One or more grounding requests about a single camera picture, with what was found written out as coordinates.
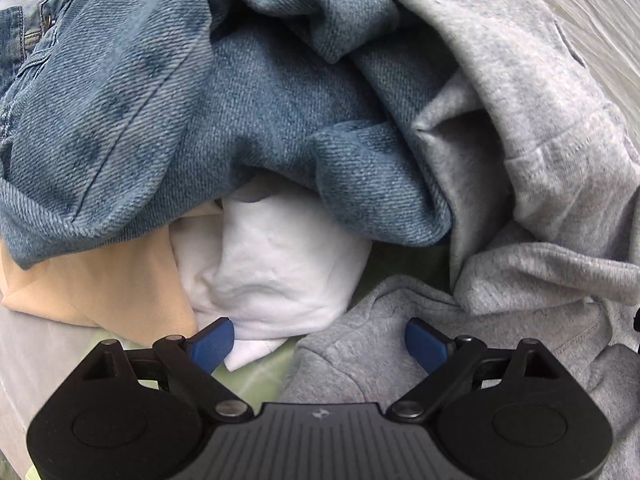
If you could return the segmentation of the grey zip hoodie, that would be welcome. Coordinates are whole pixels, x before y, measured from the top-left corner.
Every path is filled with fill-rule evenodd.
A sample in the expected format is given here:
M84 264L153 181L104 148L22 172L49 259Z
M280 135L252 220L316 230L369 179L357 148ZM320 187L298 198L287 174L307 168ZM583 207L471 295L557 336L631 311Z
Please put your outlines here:
M639 474L639 154L542 0L397 0L459 67L412 135L454 214L450 292L393 276L296 346L281 400L390 405L423 378L422 318L542 341L608 416L607 479Z

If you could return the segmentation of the beige garment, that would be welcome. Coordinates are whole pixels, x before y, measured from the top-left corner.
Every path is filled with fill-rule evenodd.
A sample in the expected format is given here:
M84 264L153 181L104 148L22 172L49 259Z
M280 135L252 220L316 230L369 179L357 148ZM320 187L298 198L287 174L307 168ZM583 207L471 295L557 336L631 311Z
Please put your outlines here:
M177 261L174 246L194 234L200 220L221 215L221 207L207 203L135 240L54 257L26 270L2 243L1 304L54 322L101 327L142 346L165 335L192 336L219 315L190 304L191 270Z

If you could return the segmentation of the white t-shirt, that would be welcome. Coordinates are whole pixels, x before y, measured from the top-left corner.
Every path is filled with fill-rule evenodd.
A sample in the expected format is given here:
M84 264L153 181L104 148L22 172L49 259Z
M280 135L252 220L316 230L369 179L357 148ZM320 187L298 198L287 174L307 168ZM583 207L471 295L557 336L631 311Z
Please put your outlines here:
M346 312L371 251L317 194L276 174L190 211L169 237L198 327L233 323L228 370L329 327Z

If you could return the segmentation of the green checked bed sheet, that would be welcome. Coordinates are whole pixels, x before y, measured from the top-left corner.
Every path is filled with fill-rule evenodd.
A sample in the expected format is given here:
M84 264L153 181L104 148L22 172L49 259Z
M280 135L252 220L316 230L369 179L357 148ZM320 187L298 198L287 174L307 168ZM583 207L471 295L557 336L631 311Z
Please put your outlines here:
M356 304L389 276L405 274L435 288L449 288L449 249L375 244L360 283ZM95 327L73 326L1 309L1 477L25 479L32 461L26 450L27 427L53 391L101 340L113 336ZM291 366L296 341L269 356L214 377L258 408L276 400Z

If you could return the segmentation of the blue denim jeans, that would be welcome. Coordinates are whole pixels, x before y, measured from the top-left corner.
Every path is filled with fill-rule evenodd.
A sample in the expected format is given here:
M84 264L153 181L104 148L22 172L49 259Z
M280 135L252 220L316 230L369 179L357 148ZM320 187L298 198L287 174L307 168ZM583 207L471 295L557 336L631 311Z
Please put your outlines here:
M263 171L381 242L452 215L411 125L457 63L398 0L35 0L1 13L14 261L132 240Z

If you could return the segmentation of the pale grey carrot-print sheet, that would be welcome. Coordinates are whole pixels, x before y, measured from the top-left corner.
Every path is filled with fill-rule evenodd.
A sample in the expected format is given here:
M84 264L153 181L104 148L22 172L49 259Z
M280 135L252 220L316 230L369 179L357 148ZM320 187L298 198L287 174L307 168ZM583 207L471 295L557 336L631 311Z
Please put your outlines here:
M544 0L593 77L639 122L639 0Z

